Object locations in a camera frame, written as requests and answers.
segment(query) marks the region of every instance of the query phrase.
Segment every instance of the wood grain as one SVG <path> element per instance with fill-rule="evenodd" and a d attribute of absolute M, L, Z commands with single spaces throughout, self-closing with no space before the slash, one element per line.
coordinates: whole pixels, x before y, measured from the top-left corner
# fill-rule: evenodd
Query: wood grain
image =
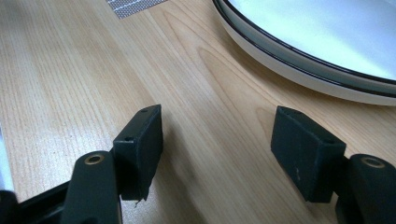
<path fill-rule="evenodd" d="M 396 164 L 396 108 L 294 84 L 242 51 L 210 0 L 168 0 L 119 20 L 106 1 L 0 1 L 0 121 L 24 201 L 109 150 L 142 107 L 163 105 L 165 148 L 125 223 L 334 223 L 270 151 L 277 105 Z"/>

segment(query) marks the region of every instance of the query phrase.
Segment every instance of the stacked plate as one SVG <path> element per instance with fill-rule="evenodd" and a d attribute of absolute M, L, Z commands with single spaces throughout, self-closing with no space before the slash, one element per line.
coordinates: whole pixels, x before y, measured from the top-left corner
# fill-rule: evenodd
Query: stacked plate
<path fill-rule="evenodd" d="M 396 1 L 213 0 L 233 40 L 315 91 L 396 105 Z"/>

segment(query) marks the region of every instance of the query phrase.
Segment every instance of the plate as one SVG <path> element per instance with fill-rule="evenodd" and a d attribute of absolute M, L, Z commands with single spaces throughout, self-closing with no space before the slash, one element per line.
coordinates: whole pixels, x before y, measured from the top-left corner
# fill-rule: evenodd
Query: plate
<path fill-rule="evenodd" d="M 396 81 L 391 76 L 363 74 L 297 49 L 258 27 L 231 2 L 214 0 L 227 32 L 260 63 L 316 91 L 368 104 L 396 105 Z"/>

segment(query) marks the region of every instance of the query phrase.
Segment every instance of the white dish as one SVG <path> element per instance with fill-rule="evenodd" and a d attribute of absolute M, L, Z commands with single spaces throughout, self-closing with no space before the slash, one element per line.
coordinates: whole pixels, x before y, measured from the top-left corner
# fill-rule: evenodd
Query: white dish
<path fill-rule="evenodd" d="M 299 66 L 275 56 L 275 54 L 256 44 L 249 39 L 245 33 L 237 29 L 237 26 L 227 17 L 225 13 L 226 8 L 222 8 L 222 6 L 224 6 L 224 1 L 214 0 L 214 4 L 220 14 L 225 29 L 234 41 L 257 61 L 281 76 L 312 90 L 321 91 L 335 97 L 374 105 L 396 105 L 396 99 L 394 97 L 377 94 L 377 92 L 373 93 L 373 91 L 362 90 L 353 85 L 347 85 L 326 77 L 318 76 L 315 73 L 306 71 Z"/>

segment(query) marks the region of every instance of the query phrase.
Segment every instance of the light wood surface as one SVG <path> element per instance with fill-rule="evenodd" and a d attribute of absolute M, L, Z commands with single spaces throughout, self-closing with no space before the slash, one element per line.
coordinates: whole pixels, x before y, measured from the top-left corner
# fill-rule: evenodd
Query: light wood surface
<path fill-rule="evenodd" d="M 277 105 L 303 111 L 346 155 L 396 164 L 396 108 L 294 84 L 242 51 L 211 0 L 169 0 L 119 20 L 102 1 L 0 1 L 0 121 L 19 200 L 109 150 L 140 108 L 162 104 L 164 153 L 125 223 L 335 223 L 304 202 L 271 153 Z"/>

